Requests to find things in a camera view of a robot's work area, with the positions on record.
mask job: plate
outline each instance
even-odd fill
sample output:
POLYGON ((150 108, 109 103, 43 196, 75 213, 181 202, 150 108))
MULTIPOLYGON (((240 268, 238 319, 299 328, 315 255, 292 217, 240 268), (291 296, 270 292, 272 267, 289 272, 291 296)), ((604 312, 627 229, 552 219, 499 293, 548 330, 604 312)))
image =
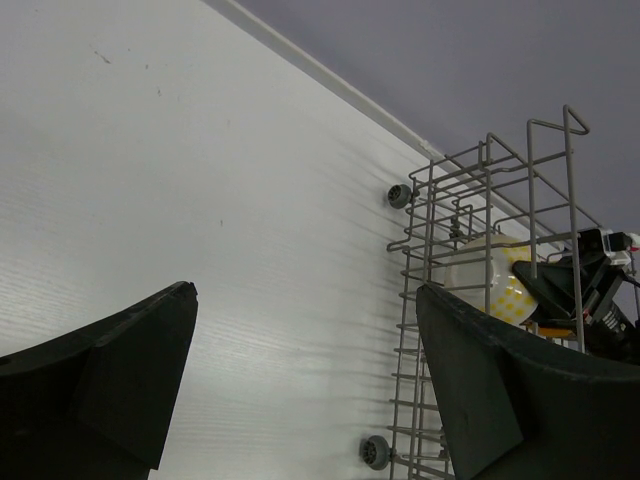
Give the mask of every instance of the plate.
MULTIPOLYGON (((517 238, 507 235, 492 235, 491 243, 521 243, 517 238)), ((457 255, 452 255, 452 262, 461 262, 473 259, 484 259, 485 251, 464 253, 465 250, 486 245, 486 237, 478 238, 462 247, 457 255)), ((491 316, 503 320, 512 325, 520 325, 531 316, 537 308, 538 302, 524 288, 524 285, 511 273, 511 266, 518 260, 531 261, 530 247, 494 247, 491 249, 491 262, 489 268, 491 286, 489 288, 491 316)), ((472 287, 484 285, 486 262, 464 263, 462 265, 450 265, 445 271, 445 288, 472 287)), ((452 290, 452 294, 474 306, 478 310, 485 311, 485 287, 468 290, 452 290)))

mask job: metal wire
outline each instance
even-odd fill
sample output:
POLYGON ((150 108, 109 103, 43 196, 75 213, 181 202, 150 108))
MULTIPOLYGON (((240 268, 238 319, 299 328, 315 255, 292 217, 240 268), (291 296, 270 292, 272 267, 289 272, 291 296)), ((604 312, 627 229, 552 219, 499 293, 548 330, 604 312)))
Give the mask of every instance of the metal wire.
MULTIPOLYGON (((401 323, 396 325, 400 344, 394 350, 398 354, 398 363, 393 374, 396 381, 395 398, 390 400, 394 405, 393 425, 388 427, 393 436, 392 451, 395 452, 390 480, 455 478, 442 425, 440 422, 428 424, 434 415, 438 416, 439 410, 438 406, 430 401, 435 396, 431 390, 428 365, 419 335, 415 335, 419 333, 418 324, 408 309, 408 304, 416 301, 415 291, 422 282, 433 281, 442 285, 441 280, 446 268, 484 262, 484 283, 448 287, 447 290, 484 289, 485 311, 488 312, 493 248, 528 246, 533 259, 548 258, 566 248, 565 254, 573 256, 577 341, 579 349, 584 351, 577 248, 578 218, 580 217, 582 223, 588 223, 593 227, 600 227, 600 224, 576 201, 572 137, 588 133, 589 127, 584 120, 569 106, 565 106, 561 124, 537 119, 531 119, 526 123, 526 158, 496 134, 488 133, 476 146, 454 155, 445 155, 441 160, 431 160, 429 165, 409 174, 414 195, 411 204, 405 209, 409 217, 408 226, 404 228, 406 237, 387 246, 389 252, 401 252, 406 260, 405 268, 400 272, 404 277, 404 288, 400 292, 403 299, 401 323), (577 123, 579 128, 572 127, 572 123, 577 123), (537 135, 534 136, 534 129, 562 132, 564 149, 553 155, 535 158, 537 135), (494 159, 496 149, 504 150, 506 154, 494 159), (470 164, 462 163, 465 158, 471 157, 475 158, 470 164), (542 163, 563 160, 567 170, 565 188, 559 188, 535 168, 542 163), (455 167, 453 171, 448 169, 445 172, 439 167, 445 162, 455 167), (505 193, 504 189, 513 185, 524 185, 527 188, 526 206, 520 206, 505 193), (538 206, 538 185, 544 185, 551 191, 551 194, 545 194, 544 206, 538 206), (501 205, 507 205, 511 211, 498 212, 493 208, 492 198, 498 189, 503 189, 500 194, 501 205), (540 221, 543 214, 558 214, 564 211, 569 213, 566 231, 557 231, 540 221), (487 241, 481 247, 460 250, 463 245, 476 238, 490 238, 492 234, 510 226, 525 226, 529 238, 515 244, 487 241), (460 253, 472 252, 483 252, 484 255, 478 259, 457 258, 460 253), (407 389, 404 387, 406 385, 412 385, 413 388, 407 389), (404 410, 410 416, 401 415, 404 410), (401 418, 403 421, 410 419, 409 424, 403 424, 401 418), (409 437, 409 441, 401 441, 401 437, 409 437), (433 454, 433 448, 440 449, 440 452, 433 454)), ((535 266, 532 273, 534 276, 537 274, 535 266)), ((637 305, 640 316, 640 298, 637 299, 637 305)))

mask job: black plastic object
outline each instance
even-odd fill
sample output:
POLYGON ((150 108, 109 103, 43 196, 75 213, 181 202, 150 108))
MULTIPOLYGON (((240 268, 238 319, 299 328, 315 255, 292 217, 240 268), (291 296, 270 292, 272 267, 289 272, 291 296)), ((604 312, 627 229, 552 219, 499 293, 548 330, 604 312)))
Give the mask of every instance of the black plastic object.
POLYGON ((432 284, 417 316, 456 478, 640 478, 640 367, 555 345, 432 284))
MULTIPOLYGON (((584 306, 580 317, 584 319, 587 350, 598 357, 640 365, 640 333, 613 301, 622 282, 629 281, 627 275, 597 251, 582 253, 580 267, 584 306)), ((569 328, 575 332, 570 256, 557 263, 539 263, 537 278, 531 275, 531 262, 515 262, 512 270, 539 302, 533 321, 542 327, 569 328)))
POLYGON ((389 205, 400 210, 409 204, 412 196, 413 192, 409 185, 399 184, 394 185, 389 189, 389 193, 387 193, 387 200, 389 201, 389 205))
POLYGON ((176 283, 0 359, 0 478, 142 480, 157 469, 198 302, 176 283))
POLYGON ((391 447, 384 437, 374 435, 362 442, 360 456, 372 470, 384 470, 391 461, 391 447))

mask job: dishwasher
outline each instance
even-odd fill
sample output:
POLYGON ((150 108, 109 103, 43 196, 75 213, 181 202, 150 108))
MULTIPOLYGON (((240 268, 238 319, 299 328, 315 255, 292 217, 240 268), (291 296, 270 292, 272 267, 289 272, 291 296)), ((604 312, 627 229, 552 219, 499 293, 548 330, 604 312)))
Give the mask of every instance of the dishwasher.
MULTIPOLYGON (((427 165, 409 173, 407 184, 395 185, 388 192, 391 207, 406 212, 402 238, 387 246, 389 254, 404 256, 400 272, 404 287, 399 292, 402 310, 395 325, 399 335, 394 349, 397 368, 392 373, 395 395, 389 399, 393 419, 386 433, 391 441, 387 443, 382 433, 370 437, 361 444, 360 455, 375 470, 388 468, 390 480, 456 478, 416 321, 416 289, 424 283, 438 285, 463 299, 468 292, 475 292, 475 297, 468 296, 466 301, 479 311, 557 345, 582 353, 589 350, 585 349, 586 313, 584 322, 575 321, 588 307, 580 283, 580 232, 614 237, 576 201, 574 170, 578 161, 574 159, 574 143, 578 146, 579 138, 590 129, 570 106, 563 107, 561 118, 557 123, 528 120, 524 153, 489 132, 462 152, 428 160, 427 165), (540 156, 541 139, 546 147, 546 140, 554 138, 558 148, 540 156), (552 182, 541 171, 553 165, 566 172, 562 184, 552 182), (505 305, 503 298, 493 298, 491 261, 500 250, 519 254, 515 260, 524 260, 525 264, 529 261, 527 268, 534 279, 536 270, 559 258, 567 259, 571 265, 568 271, 577 279, 573 292, 568 292, 573 293, 575 301, 573 321, 556 328, 522 321, 530 315, 527 305, 531 306, 533 300, 525 298, 522 308, 514 308, 509 299, 505 305), (480 268, 469 270, 472 265, 480 268), (455 268, 461 269, 464 281, 452 280, 450 272, 455 268)), ((625 274, 632 278, 633 256, 629 253, 625 258, 625 274)), ((640 314, 637 285, 633 289, 640 314)))

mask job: white plate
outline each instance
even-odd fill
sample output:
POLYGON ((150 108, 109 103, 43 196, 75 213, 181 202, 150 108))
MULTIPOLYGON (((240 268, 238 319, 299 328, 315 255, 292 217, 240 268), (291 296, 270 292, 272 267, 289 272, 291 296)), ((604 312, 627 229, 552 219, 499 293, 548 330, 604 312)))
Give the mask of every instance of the white plate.
MULTIPOLYGON (((491 243, 519 243, 521 240, 506 235, 492 235, 491 243)), ((486 245, 486 237, 478 238, 467 243, 459 250, 458 255, 452 255, 450 261, 459 262, 472 259, 484 259, 485 251, 463 253, 465 250, 486 245)), ((494 247, 491 249, 489 289, 490 314, 512 325, 519 325, 531 316, 538 306, 538 302, 529 294, 524 285, 511 273, 511 266, 518 260, 531 261, 529 247, 494 247)), ((468 287, 483 285, 485 282, 485 262, 451 265, 445 272, 445 287, 468 287)), ((452 294, 473 305, 478 310, 485 311, 485 288, 469 290, 452 290, 452 294)))

